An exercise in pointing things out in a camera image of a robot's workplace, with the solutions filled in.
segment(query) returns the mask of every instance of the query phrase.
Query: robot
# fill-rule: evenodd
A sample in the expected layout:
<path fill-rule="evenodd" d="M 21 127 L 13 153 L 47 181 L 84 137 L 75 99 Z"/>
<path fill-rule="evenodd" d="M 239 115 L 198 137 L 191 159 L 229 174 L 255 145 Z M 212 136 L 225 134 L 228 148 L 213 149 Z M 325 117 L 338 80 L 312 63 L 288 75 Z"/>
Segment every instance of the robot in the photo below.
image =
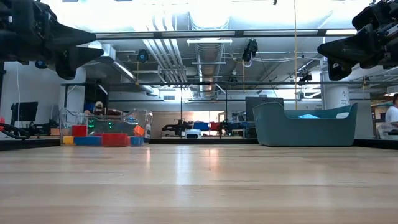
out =
<path fill-rule="evenodd" d="M 77 47 L 96 40 L 95 34 L 60 24 L 51 8 L 33 0 L 0 0 L 0 64 L 35 61 L 72 80 L 76 69 L 103 55 L 102 49 Z"/>
<path fill-rule="evenodd" d="M 353 19 L 354 36 L 321 44 L 318 53 L 328 58 L 329 79 L 341 80 L 359 64 L 363 69 L 398 65 L 398 1 L 371 4 Z"/>

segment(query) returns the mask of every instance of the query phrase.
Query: blue object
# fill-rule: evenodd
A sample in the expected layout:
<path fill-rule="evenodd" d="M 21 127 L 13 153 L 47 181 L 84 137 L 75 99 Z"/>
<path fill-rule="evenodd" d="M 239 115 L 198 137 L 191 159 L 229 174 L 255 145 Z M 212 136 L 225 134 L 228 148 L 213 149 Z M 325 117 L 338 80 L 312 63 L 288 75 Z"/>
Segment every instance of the blue object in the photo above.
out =
<path fill-rule="evenodd" d="M 131 146 L 143 146 L 144 145 L 144 137 L 131 136 L 130 137 L 130 145 Z"/>
<path fill-rule="evenodd" d="M 310 115 L 310 114 L 301 115 L 301 116 L 299 116 L 299 118 L 303 118 L 303 119 L 319 119 L 319 117 L 314 116 L 314 115 Z"/>
<path fill-rule="evenodd" d="M 101 136 L 74 137 L 73 142 L 77 146 L 102 146 L 102 137 Z"/>
<path fill-rule="evenodd" d="M 200 131 L 208 131 L 208 130 L 210 130 L 209 123 L 205 123 L 205 122 L 195 122 L 193 124 L 193 128 L 195 130 L 200 130 Z"/>

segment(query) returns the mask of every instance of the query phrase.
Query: white column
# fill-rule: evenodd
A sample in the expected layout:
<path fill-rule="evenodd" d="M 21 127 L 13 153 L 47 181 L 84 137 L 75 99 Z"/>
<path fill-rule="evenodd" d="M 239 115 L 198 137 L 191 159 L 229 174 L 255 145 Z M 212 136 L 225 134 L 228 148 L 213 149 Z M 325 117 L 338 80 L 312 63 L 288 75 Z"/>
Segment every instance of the white column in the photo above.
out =
<path fill-rule="evenodd" d="M 349 89 L 347 85 L 325 85 L 325 109 L 348 106 Z"/>
<path fill-rule="evenodd" d="M 330 81 L 327 71 L 321 72 L 320 75 L 321 81 Z M 350 105 L 348 85 L 321 85 L 321 92 L 323 109 L 333 109 Z"/>

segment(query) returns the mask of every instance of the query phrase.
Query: hanging cable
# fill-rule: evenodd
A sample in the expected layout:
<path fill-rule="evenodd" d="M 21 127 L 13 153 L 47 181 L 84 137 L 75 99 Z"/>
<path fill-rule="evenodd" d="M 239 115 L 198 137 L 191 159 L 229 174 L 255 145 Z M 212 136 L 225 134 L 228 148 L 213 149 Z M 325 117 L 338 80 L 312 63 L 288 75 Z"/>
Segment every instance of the hanging cable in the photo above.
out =
<path fill-rule="evenodd" d="M 253 61 L 253 54 L 250 53 L 249 65 L 245 65 L 245 64 L 244 64 L 244 60 L 242 60 L 242 65 L 245 66 L 246 68 L 249 68 L 249 67 L 251 66 L 251 64 L 252 64 L 252 61 Z"/>
<path fill-rule="evenodd" d="M 242 62 L 242 69 L 243 69 L 243 93 L 246 93 L 246 90 L 244 89 L 244 64 Z"/>
<path fill-rule="evenodd" d="M 294 96 L 297 110 L 297 15 L 296 0 L 294 0 Z"/>

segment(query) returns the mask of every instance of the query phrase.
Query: red block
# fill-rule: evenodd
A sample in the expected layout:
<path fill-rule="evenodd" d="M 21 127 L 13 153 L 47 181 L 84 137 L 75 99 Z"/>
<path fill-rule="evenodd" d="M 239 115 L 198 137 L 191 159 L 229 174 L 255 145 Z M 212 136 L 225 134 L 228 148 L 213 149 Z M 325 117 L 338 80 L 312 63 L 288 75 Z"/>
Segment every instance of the red block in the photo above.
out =
<path fill-rule="evenodd" d="M 220 124 L 218 122 L 210 122 L 210 131 L 219 131 Z"/>
<path fill-rule="evenodd" d="M 86 137 L 87 136 L 87 126 L 72 125 L 72 136 L 73 137 Z"/>
<path fill-rule="evenodd" d="M 103 146 L 127 146 L 127 134 L 103 134 Z"/>
<path fill-rule="evenodd" d="M 5 120 L 3 117 L 1 117 L 1 118 L 0 118 L 0 123 L 5 124 L 5 123 L 6 123 L 6 120 Z M 3 131 L 3 130 L 4 130 L 4 127 L 0 126 L 0 131 Z"/>

